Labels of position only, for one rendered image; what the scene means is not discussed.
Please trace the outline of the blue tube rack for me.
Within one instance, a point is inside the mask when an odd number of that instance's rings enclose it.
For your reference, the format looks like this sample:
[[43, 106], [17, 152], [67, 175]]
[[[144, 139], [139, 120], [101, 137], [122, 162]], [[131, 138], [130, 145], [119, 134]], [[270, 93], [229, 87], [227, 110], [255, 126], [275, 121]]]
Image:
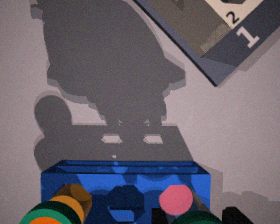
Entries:
[[92, 196], [84, 224], [151, 224], [152, 208], [160, 208], [170, 185], [188, 185], [210, 210], [211, 174], [195, 161], [61, 160], [41, 172], [41, 203], [64, 184], [80, 184]]

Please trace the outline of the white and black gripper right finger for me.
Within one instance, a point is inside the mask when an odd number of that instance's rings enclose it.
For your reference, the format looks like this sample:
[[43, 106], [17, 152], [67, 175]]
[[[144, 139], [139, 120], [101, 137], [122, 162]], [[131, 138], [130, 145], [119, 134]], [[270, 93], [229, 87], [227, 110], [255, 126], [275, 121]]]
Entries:
[[237, 207], [226, 207], [222, 211], [224, 224], [254, 224]]

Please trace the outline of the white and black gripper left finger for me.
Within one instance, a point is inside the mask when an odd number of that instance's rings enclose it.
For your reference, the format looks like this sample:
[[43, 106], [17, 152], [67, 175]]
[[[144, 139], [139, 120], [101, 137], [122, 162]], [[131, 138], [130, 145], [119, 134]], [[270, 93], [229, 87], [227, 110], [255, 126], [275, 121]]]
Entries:
[[165, 210], [161, 210], [161, 208], [152, 208], [151, 224], [169, 224]]

